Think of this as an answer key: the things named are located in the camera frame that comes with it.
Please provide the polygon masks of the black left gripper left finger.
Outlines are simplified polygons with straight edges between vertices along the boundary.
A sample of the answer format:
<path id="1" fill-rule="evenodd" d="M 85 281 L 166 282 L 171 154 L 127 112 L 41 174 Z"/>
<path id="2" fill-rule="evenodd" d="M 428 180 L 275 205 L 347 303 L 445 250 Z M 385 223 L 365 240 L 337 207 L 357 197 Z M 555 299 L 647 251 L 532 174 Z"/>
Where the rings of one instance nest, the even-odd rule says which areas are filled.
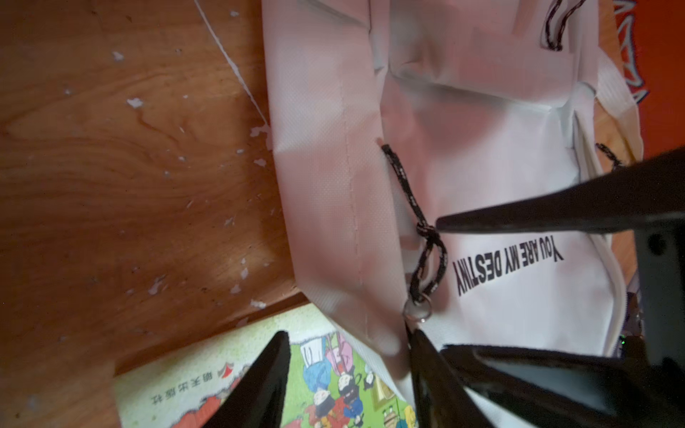
<path id="1" fill-rule="evenodd" d="M 280 427 L 290 359 L 288 333 L 278 331 L 203 427 Z"/>

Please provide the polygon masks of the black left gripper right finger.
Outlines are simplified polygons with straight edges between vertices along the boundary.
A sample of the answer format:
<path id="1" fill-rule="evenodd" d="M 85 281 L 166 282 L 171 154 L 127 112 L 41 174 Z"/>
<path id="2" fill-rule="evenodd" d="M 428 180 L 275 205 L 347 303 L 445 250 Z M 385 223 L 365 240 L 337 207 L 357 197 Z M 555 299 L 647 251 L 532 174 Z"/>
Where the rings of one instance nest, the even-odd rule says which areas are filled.
<path id="1" fill-rule="evenodd" d="M 408 339 L 418 426 L 493 427 L 427 336 L 409 329 Z"/>

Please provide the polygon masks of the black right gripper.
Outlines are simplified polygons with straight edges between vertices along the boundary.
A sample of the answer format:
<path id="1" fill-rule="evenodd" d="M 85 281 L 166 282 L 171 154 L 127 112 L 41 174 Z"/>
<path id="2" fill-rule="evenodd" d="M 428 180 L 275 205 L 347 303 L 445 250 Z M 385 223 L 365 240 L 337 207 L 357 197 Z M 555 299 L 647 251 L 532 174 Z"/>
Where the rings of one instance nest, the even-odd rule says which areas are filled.
<path id="1" fill-rule="evenodd" d="M 633 230 L 646 351 L 601 358 L 449 345 L 465 387 L 537 427 L 684 425 L 684 149 L 554 194 L 437 219 L 453 234 Z"/>

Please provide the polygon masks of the white student backpack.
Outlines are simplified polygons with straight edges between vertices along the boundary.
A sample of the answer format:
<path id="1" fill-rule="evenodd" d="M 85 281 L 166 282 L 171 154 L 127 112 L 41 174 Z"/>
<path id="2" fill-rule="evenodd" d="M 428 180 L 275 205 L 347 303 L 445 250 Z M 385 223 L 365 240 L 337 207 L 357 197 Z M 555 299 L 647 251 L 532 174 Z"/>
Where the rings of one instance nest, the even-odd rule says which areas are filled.
<path id="1" fill-rule="evenodd" d="M 637 107 L 594 1 L 266 1 L 273 154 L 297 285 L 413 401 L 403 310 L 429 225 L 601 173 L 594 103 Z M 608 356 L 626 284 L 604 235 L 441 233 L 431 342 Z"/>

